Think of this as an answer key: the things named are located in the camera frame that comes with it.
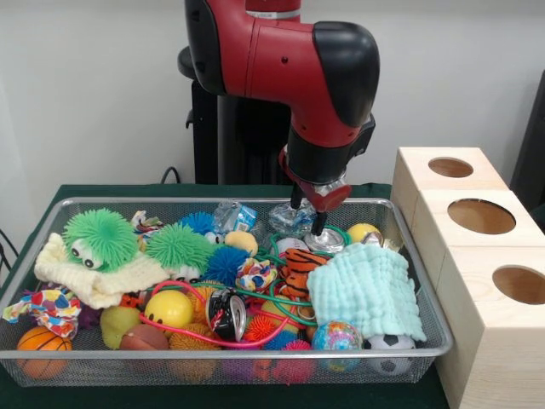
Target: tiger plush toy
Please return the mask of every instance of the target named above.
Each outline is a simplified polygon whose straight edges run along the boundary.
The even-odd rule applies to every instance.
[[[280,289],[280,294],[308,299],[308,274],[316,267],[326,264],[328,259],[299,249],[288,249],[285,254],[286,266],[282,267],[280,275],[286,283]]]

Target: light blue towel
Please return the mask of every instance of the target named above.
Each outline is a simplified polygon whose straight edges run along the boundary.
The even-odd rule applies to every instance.
[[[406,335],[426,341],[408,262],[395,251],[356,243],[308,276],[318,325],[349,322],[365,338]]]

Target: green spiky ball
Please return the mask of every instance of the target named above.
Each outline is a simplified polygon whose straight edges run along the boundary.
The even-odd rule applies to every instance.
[[[63,240],[73,262],[81,262],[71,253],[72,245],[78,239],[85,240],[93,255],[103,261],[97,270],[102,273],[110,273],[131,262],[138,252],[137,238],[130,223],[108,209],[86,211],[66,224]]]
[[[189,266],[206,271],[215,247],[190,227],[169,225],[154,234],[147,243],[146,254],[161,263],[163,268]]]

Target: wooden box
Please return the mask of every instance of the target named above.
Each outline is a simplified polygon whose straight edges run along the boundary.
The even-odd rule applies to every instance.
[[[452,408],[545,407],[545,248],[450,247],[437,295],[454,334],[436,360]]]
[[[452,246],[545,247],[545,235],[508,190],[422,190],[410,230],[434,288]]]
[[[418,193],[429,189],[508,190],[477,147],[401,147],[393,176],[392,201],[410,227]]]

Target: metal wire basket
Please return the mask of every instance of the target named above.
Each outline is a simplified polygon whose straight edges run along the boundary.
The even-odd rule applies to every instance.
[[[50,233],[61,233],[68,220],[86,210],[108,208],[130,219],[147,210],[165,223],[194,211],[213,212],[224,199],[74,198],[58,203],[38,232],[31,249],[14,273],[0,309],[17,302],[24,289],[35,288],[33,263]],[[268,214],[287,199],[236,199],[257,210],[258,241],[270,232]],[[20,337],[32,327],[30,318],[19,324],[0,322],[0,362],[20,386],[108,386],[233,383],[415,383],[445,354],[452,337],[428,282],[426,271],[398,209],[388,200],[349,199],[332,211],[329,224],[347,229],[368,222],[398,246],[409,261],[416,284],[427,341],[412,350],[384,351],[111,351],[102,342],[100,328],[81,330],[71,352],[17,351]],[[27,376],[21,367],[39,362],[42,373]],[[62,367],[58,374],[48,372]],[[338,368],[350,366],[349,371]]]

